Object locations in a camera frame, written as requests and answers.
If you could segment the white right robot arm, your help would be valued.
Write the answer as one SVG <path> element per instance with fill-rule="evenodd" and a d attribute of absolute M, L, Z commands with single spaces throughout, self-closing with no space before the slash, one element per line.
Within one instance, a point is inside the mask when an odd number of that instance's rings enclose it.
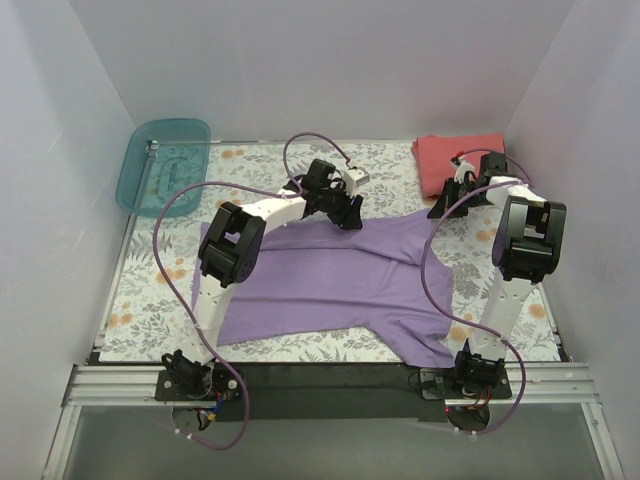
<path fill-rule="evenodd" d="M 505 357 L 505 340 L 534 288 L 559 263 L 566 206 L 533 192 L 508 171 L 508 156 L 482 149 L 480 166 L 464 152 L 451 159 L 454 175 L 443 186 L 430 219 L 461 218 L 473 207 L 494 205 L 501 210 L 491 261 L 495 267 L 479 326 L 467 341 L 472 355 L 498 361 Z"/>

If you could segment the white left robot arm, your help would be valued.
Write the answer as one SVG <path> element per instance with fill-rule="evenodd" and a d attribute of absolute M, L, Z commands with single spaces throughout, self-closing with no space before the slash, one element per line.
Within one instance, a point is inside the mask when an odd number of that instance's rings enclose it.
<path fill-rule="evenodd" d="M 180 349 L 191 361 L 214 358 L 209 349 L 219 333 L 237 285 L 255 269 L 264 236 L 317 212 L 342 230 L 360 230 L 363 197 L 359 188 L 369 173 L 360 167 L 337 170 L 315 159 L 304 175 L 290 180 L 277 193 L 248 205 L 222 204 L 201 242 L 200 281 L 196 292 L 196 326 Z"/>

